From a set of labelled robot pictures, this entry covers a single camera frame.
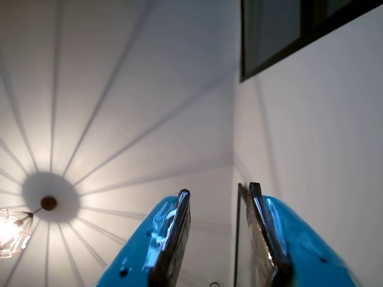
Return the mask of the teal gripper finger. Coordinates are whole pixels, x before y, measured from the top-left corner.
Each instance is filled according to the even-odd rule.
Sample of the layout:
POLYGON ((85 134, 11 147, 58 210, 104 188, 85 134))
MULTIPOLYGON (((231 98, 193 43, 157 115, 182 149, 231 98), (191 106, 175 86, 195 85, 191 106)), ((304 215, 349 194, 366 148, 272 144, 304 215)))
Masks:
POLYGON ((101 287, 174 287, 190 232, 190 191, 161 200, 97 282, 101 287))
POLYGON ((343 259, 293 209, 245 189, 245 286, 360 286, 343 259))

